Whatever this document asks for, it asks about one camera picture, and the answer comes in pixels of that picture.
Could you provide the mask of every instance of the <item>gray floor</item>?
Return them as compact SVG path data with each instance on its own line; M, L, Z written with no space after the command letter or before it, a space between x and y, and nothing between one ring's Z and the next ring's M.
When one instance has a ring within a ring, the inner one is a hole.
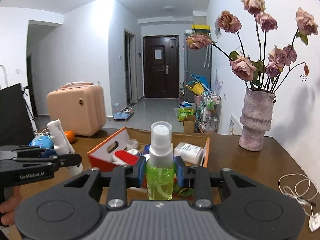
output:
M182 122L177 120L179 101L175 99L148 98L139 100L133 106L134 115L127 122L108 121L104 128L122 128L124 126L150 130L157 121L166 121L172 125L173 132L183 132ZM50 120L47 117L36 118L39 127L44 127Z

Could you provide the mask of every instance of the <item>green spray bottle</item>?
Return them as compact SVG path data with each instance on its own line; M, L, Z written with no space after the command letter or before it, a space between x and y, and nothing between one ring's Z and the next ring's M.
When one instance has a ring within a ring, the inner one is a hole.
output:
M174 183L172 126L155 122L151 126L150 158L146 176L149 200L171 200Z

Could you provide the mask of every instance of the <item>bouquet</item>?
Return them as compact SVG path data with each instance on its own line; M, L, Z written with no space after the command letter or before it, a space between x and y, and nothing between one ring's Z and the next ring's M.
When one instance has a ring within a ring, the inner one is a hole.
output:
M314 17L308 12L304 11L302 8L299 8L296 12L296 23L298 28L294 34L292 43L288 44L282 49L275 45L274 48L268 53L268 62L266 62L267 33L278 28L277 21L270 14L265 12L266 8L264 0L241 0L241 2L244 4L244 9L248 11L248 13L250 13L255 20L260 51L259 60L252 61L249 55L245 54L244 46L239 34L242 25L238 17L232 15L226 10L223 11L221 16L217 19L217 25L226 33L233 33L239 37L242 51L232 51L227 54L221 48L219 48L216 42L212 41L209 36L202 34L193 34L188 37L188 47L193 50L198 50L204 46L213 45L224 55L226 55L226 57L228 57L232 72L240 79L244 80L247 88L249 88L249 83L251 90L258 90L274 94L287 78L289 73L300 65L304 66L304 74L301 75L302 80L307 80L309 68L305 62L292 66L297 59L297 52L295 51L293 44L296 38L300 38L305 45L308 45L308 36L312 34L318 35L318 25L316 24ZM263 50L260 42L259 27L264 33ZM285 77L278 84L279 77L284 72L286 72Z

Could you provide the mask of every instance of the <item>wooden table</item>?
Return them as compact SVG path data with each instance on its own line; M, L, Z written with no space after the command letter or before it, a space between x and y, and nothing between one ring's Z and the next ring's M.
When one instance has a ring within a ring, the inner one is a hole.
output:
M84 169L91 167L89 158L86 153L93 147L102 142L110 134L117 131L117 129L106 129L98 132L93 137L77 137L76 142L73 144L77 153L82 155ZM238 145L239 136L231 135L211 135L210 136L210 155L208 162L208 170L211 172L219 172L222 168L231 168L243 175L246 175L260 183L263 183L275 190L278 189L278 180L281 176L289 173L303 173L297 163L291 156L282 148L282 146L273 138L265 137L263 149L260 152L249 152L242 149ZM69 178L66 169L60 169L54 179L41 181L32 185L24 185L21 189L23 199L26 199L38 192L46 190L65 179ZM300 180L300 177L290 177L283 180L284 185L294 188L295 184ZM304 192L304 188L298 188L298 192ZM108 189L103 190L100 203L105 203L106 194ZM306 197L311 197L315 194L316 190L312 187ZM148 195L146 190L140 191L128 189L128 201L132 199L147 199ZM215 203L220 202L217 189L212 189L212 194ZM314 201L320 203L320 196L318 195ZM309 219L306 217L306 222L302 232L300 233L299 240L319 240L320 229L311 233L308 226ZM16 229L12 234L11 239L21 239Z

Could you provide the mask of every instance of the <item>vase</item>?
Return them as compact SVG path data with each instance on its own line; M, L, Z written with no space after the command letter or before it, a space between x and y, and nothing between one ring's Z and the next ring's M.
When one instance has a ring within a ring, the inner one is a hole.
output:
M249 151L262 149L264 133L271 129L274 94L245 90L240 122L243 124L239 145Z

